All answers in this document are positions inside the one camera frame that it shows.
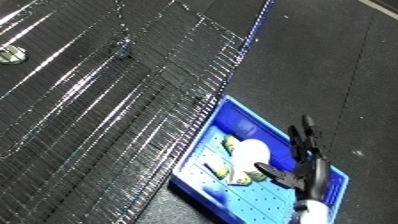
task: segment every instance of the white object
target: white object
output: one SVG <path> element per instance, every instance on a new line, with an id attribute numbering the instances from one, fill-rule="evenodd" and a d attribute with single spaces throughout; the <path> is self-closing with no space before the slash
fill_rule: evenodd
<path id="1" fill-rule="evenodd" d="M 265 175 L 254 164 L 257 162 L 269 164 L 270 157 L 270 150 L 264 142 L 248 139 L 237 144 L 232 152 L 232 164 L 235 169 L 244 171 L 253 180 L 261 181 L 265 179 Z"/>
<path id="2" fill-rule="evenodd" d="M 289 224 L 328 224 L 329 207 L 319 201 L 298 201 L 294 210 Z"/>
<path id="3" fill-rule="evenodd" d="M 19 64 L 26 61 L 26 50 L 13 45 L 0 47 L 0 63 Z"/>

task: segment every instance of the black floor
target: black floor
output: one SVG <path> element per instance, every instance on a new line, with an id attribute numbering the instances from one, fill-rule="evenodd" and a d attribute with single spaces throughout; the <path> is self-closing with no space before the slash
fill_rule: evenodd
<path id="1" fill-rule="evenodd" d="M 261 4 L 204 2 L 242 36 Z M 398 21 L 357 1 L 277 1 L 258 38 L 227 94 L 281 129 L 302 114 L 318 121 L 351 177 L 336 223 L 396 223 Z M 139 220 L 178 222 L 214 223 L 166 187 Z"/>

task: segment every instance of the metal wire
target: metal wire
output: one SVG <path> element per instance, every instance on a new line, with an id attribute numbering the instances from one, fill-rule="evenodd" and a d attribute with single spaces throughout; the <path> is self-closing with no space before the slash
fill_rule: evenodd
<path id="1" fill-rule="evenodd" d="M 242 42 L 168 0 L 33 1 L 3 20 L 0 45 L 29 60 L 0 65 L 0 222 L 135 220 Z"/>

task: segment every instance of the robotic hand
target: robotic hand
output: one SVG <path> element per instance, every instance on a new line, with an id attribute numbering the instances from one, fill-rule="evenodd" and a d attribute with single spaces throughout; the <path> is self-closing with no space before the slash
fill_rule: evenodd
<path id="1" fill-rule="evenodd" d="M 314 121 L 309 116 L 303 116 L 302 123 L 306 135 L 304 141 L 296 127 L 288 129 L 293 158 L 297 161 L 293 173 L 279 171 L 264 163 L 256 163 L 255 166 L 278 184 L 295 189 L 297 202 L 290 224 L 327 224 L 329 207 L 323 200 L 331 165 L 324 155 L 324 145 L 318 144 L 322 135 Z"/>

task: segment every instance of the blue plastic bin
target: blue plastic bin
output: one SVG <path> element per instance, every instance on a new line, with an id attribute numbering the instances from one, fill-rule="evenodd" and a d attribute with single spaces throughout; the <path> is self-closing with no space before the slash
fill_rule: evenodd
<path id="1" fill-rule="evenodd" d="M 221 144 L 228 134 L 240 140 L 259 139 L 271 150 L 271 165 L 281 170 L 294 167 L 288 136 L 226 96 L 173 170 L 171 182 L 227 223 L 288 223 L 295 202 L 292 189 L 279 187 L 269 179 L 249 186 L 228 186 L 227 178 L 217 179 L 204 166 L 206 156 L 218 153 L 231 167 L 230 155 Z M 329 220 L 333 223 L 349 178 L 335 167 L 331 178 L 325 202 L 331 208 Z"/>

